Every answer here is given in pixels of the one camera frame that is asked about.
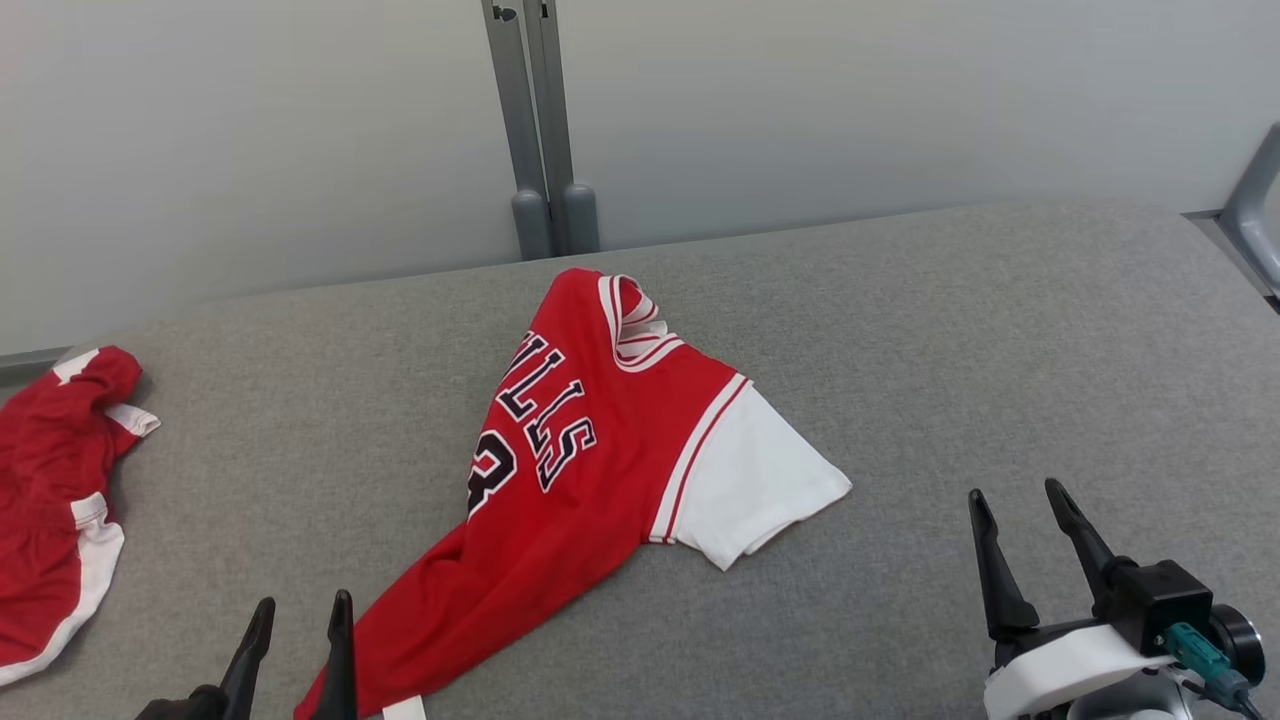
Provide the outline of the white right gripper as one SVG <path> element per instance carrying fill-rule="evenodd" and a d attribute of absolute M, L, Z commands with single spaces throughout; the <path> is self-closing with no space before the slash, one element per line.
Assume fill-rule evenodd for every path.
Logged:
<path fill-rule="evenodd" d="M 1062 482 L 1044 479 L 1059 529 L 1071 541 L 1096 603 L 1108 603 L 1114 575 L 1137 562 L 1116 555 Z M 986 625 L 995 666 L 986 679 L 989 719 L 1180 719 L 1183 689 L 1164 669 L 1167 655 L 1147 656 L 1096 620 L 1039 626 L 998 543 L 998 524 L 983 492 L 968 495 Z"/>

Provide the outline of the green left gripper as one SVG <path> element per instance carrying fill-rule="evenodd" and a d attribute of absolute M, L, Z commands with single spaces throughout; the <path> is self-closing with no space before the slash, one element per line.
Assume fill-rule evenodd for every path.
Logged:
<path fill-rule="evenodd" d="M 251 719 L 259 670 L 270 648 L 275 611 L 273 597 L 259 601 L 220 687 L 198 685 L 182 700 L 151 700 L 136 720 Z M 338 589 L 326 625 L 329 655 L 314 719 L 358 717 L 353 626 L 353 600 L 347 589 Z"/>

